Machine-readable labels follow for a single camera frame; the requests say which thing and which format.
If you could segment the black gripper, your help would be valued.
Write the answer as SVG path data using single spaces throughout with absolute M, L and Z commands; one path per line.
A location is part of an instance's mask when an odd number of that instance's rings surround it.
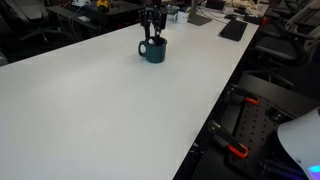
M 166 26 L 166 11 L 161 6 L 161 0 L 144 0 L 143 8 L 139 10 L 139 20 L 146 39 L 150 37 L 150 24 L 154 26 L 155 35 L 159 36 Z

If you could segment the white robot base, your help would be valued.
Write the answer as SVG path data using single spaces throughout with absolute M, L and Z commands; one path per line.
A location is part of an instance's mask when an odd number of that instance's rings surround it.
M 277 129 L 280 144 L 309 180 L 320 180 L 320 108 Z

